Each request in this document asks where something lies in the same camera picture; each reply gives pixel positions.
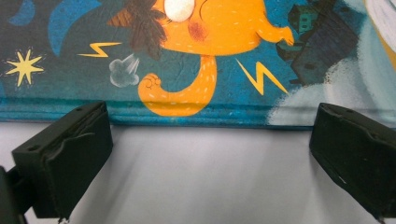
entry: white eye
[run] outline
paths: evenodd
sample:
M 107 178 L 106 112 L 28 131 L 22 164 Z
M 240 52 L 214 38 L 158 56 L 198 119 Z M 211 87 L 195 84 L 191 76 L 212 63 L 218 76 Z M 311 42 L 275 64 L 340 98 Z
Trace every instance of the white eye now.
M 164 9 L 172 21 L 185 21 L 191 16 L 194 6 L 195 0 L 165 0 Z

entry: gray surface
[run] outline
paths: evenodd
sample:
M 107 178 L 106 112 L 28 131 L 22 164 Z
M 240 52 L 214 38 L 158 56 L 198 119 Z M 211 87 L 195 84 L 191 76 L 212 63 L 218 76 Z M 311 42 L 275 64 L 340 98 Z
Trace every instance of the gray surface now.
M 0 163 L 46 124 L 0 123 Z M 310 132 L 112 127 L 72 224 L 377 223 L 309 154 Z M 31 224 L 38 220 L 29 211 Z

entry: orange creature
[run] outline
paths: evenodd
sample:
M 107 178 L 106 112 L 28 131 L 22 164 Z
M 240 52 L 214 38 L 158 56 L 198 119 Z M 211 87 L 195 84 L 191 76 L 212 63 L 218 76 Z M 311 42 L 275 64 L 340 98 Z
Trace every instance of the orange creature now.
M 130 0 L 130 4 L 138 1 L 145 0 Z M 157 26 L 163 28 L 156 29 L 161 47 L 201 55 L 196 79 L 182 91 L 165 91 L 155 74 L 147 74 L 142 79 L 138 87 L 139 97 L 149 110 L 160 116 L 191 116 L 209 104 L 217 81 L 215 56 L 250 51 L 257 48 L 262 39 L 273 43 L 285 40 L 288 45 L 294 43 L 289 27 L 275 27 L 268 21 L 263 0 L 147 1 L 153 4 L 149 13 L 158 22 Z M 127 3 L 126 8 L 108 24 L 133 26 L 139 18 L 129 8 L 135 6 Z

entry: yellow lightning bolt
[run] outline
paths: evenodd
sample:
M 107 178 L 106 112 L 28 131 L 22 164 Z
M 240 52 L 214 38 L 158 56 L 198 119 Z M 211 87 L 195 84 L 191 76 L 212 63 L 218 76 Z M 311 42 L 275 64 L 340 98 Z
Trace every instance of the yellow lightning bolt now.
M 108 55 L 101 49 L 101 47 L 120 45 L 121 43 L 109 42 L 109 43 L 91 43 L 90 47 L 96 52 L 96 54 L 79 54 L 80 56 L 93 57 L 93 58 L 108 58 Z
M 33 66 L 33 64 L 38 62 L 41 59 L 41 57 L 36 57 L 36 58 L 33 58 L 32 60 L 30 60 L 30 53 L 31 53 L 31 51 L 28 50 L 27 54 L 26 54 L 26 58 L 23 59 L 21 53 L 17 52 L 18 59 L 20 60 L 19 62 L 14 63 L 14 62 L 7 61 L 7 63 L 14 65 L 15 68 L 10 70 L 9 72 L 7 72 L 6 75 L 19 73 L 18 87 L 22 84 L 22 80 L 24 77 L 27 78 L 27 81 L 29 82 L 29 84 L 32 84 L 32 73 L 44 71 L 42 68 Z
M 264 66 L 264 64 L 257 62 L 256 63 L 256 78 L 255 80 L 253 76 L 248 72 L 248 70 L 242 65 L 238 60 L 236 60 L 239 63 L 239 66 L 241 66 L 242 70 L 244 73 L 247 75 L 247 78 L 253 84 L 253 86 L 256 88 L 256 90 L 261 94 L 264 95 L 264 76 L 267 76 L 270 78 L 274 84 L 280 88 L 283 92 L 288 93 L 288 91 L 285 89 L 285 87 L 282 86 L 282 84 L 276 79 L 276 77 Z

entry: star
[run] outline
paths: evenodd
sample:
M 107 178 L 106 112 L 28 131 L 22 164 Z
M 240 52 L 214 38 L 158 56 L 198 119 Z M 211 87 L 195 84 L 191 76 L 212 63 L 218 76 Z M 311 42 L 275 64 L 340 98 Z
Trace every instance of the star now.
M 42 57 L 36 57 L 33 58 L 32 60 L 30 59 L 30 53 L 31 50 L 29 49 L 27 51 L 26 54 L 26 58 L 23 59 L 22 55 L 20 52 L 17 52 L 18 58 L 19 58 L 19 62 L 10 62 L 7 61 L 7 63 L 12 64 L 15 66 L 14 69 L 8 71 L 6 73 L 6 75 L 11 75 L 14 73 L 19 73 L 19 77 L 18 77 L 18 87 L 22 84 L 23 78 L 26 77 L 27 81 L 29 82 L 29 84 L 32 85 L 32 73 L 33 72 L 42 72 L 44 71 L 44 69 L 39 68 L 39 67 L 34 67 L 33 64 L 40 61 L 40 59 Z

